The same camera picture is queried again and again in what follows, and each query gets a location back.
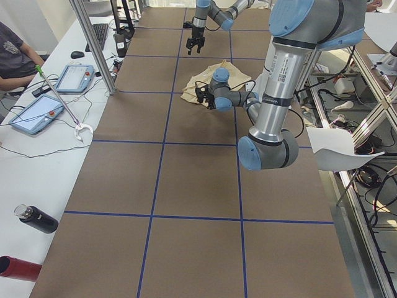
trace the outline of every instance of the tablet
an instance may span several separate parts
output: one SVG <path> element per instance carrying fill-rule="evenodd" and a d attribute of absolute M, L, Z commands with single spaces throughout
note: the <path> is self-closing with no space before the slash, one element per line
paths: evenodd
<path fill-rule="evenodd" d="M 17 130 L 35 135 L 50 124 L 63 109 L 57 98 L 42 94 L 8 123 Z"/>
<path fill-rule="evenodd" d="M 55 89 L 59 93 L 82 93 L 95 75 L 92 65 L 66 65 Z"/>

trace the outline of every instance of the bottle cap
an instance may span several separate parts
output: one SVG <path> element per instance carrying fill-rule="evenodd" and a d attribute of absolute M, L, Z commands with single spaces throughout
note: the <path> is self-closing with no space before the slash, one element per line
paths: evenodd
<path fill-rule="evenodd" d="M 32 208 L 21 204 L 15 208 L 14 214 L 20 219 L 27 219 L 32 214 Z"/>

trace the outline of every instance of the keyboard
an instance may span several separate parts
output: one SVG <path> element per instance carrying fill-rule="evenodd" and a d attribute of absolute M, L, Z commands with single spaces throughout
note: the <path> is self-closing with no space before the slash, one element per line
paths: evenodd
<path fill-rule="evenodd" d="M 97 36 L 97 39 L 98 39 L 98 42 L 100 45 L 100 49 L 103 50 L 104 46 L 105 46 L 105 41 L 106 41 L 109 25 L 108 24 L 93 24 L 92 28 L 94 29 L 95 35 Z M 91 52 L 91 50 L 89 49 L 88 43 L 86 45 L 86 52 Z"/>

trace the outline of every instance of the white robot link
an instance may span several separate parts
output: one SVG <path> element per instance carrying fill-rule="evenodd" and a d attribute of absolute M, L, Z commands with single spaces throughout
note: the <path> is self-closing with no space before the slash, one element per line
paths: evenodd
<path fill-rule="evenodd" d="M 253 1 L 238 0 L 223 12 L 211 0 L 197 0 L 192 23 L 192 37 L 187 41 L 189 53 L 204 46 L 207 16 L 222 29 L 230 30 L 235 18 Z M 238 142 L 238 155 L 250 170 L 283 168 L 298 156 L 298 144 L 283 123 L 292 102 L 307 54 L 346 48 L 362 40 L 366 0 L 278 0 L 271 12 L 269 28 L 273 36 L 274 55 L 267 84 L 259 99 L 251 94 L 238 94 L 228 87 L 229 73 L 217 69 L 208 87 L 215 107 L 226 111 L 233 106 L 247 110 L 254 123 L 248 136 Z"/>

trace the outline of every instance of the white table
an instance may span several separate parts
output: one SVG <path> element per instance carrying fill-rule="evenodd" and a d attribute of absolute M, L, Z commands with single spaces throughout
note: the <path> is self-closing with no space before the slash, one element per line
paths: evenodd
<path fill-rule="evenodd" d="M 109 23 L 112 19 L 112 17 L 94 17 L 91 18 L 91 22 Z M 117 54 L 112 35 L 113 30 L 109 29 L 103 51 L 105 59 Z M 83 52 L 85 46 L 84 34 L 78 21 L 75 21 L 42 67 L 44 73 L 47 76 L 50 74 L 59 76 L 65 65 L 71 62 L 94 65 L 95 70 L 98 71 L 92 53 L 85 53 L 84 58 L 76 60 L 70 58 L 73 50 Z M 108 59 L 107 64 L 110 66 L 113 60 L 113 58 Z M 36 75 L 32 84 L 41 80 L 42 78 Z M 89 88 L 97 80 L 98 78 L 94 78 Z M 35 98 L 31 92 L 36 88 L 26 91 L 17 101 L 17 105 L 27 106 L 32 102 Z M 92 102 L 92 107 L 84 123 L 91 125 L 94 130 L 99 123 L 108 95 L 103 81 L 98 82 L 86 94 Z M 76 97 L 67 95 L 63 96 L 63 99 L 72 101 Z M 68 106 L 82 122 L 90 103 L 82 97 Z M 13 113 L 9 113 L 3 124 L 8 123 L 13 116 Z M 66 111 L 58 118 L 75 126 Z M 26 135 L 9 125 L 0 127 L 0 142 L 3 147 L 31 156 L 91 144 L 92 135 L 88 130 L 83 130 L 80 136 L 83 142 L 74 137 L 74 129 L 59 121 L 54 121 L 36 136 Z M 0 256 L 8 255 L 38 264 L 44 262 L 55 233 L 44 234 L 19 222 L 14 215 L 14 209 L 19 204 L 34 205 L 60 220 L 86 153 L 87 148 L 55 153 L 46 157 L 26 158 L 0 148 Z M 0 297 L 25 298 L 30 295 L 33 286 L 33 282 L 0 278 Z"/>

